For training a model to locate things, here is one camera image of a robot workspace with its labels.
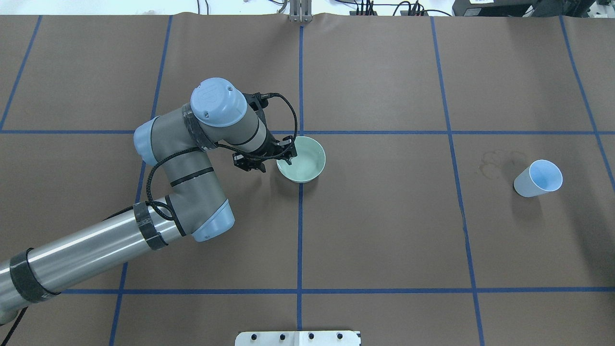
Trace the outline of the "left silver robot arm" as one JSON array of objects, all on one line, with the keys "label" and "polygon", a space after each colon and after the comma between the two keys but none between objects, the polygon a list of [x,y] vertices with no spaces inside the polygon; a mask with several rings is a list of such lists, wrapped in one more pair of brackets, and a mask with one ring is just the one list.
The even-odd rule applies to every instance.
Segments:
[{"label": "left silver robot arm", "polygon": [[294,133],[277,140],[264,108],[282,94],[244,93],[222,77],[202,81],[187,103],[134,131],[134,147],[151,171],[143,178],[145,199],[95,225],[1,264],[1,324],[134,258],[192,236],[202,242],[233,227],[229,199],[209,160],[217,148],[232,152],[235,167],[266,171],[264,162],[287,163],[297,155]]}]

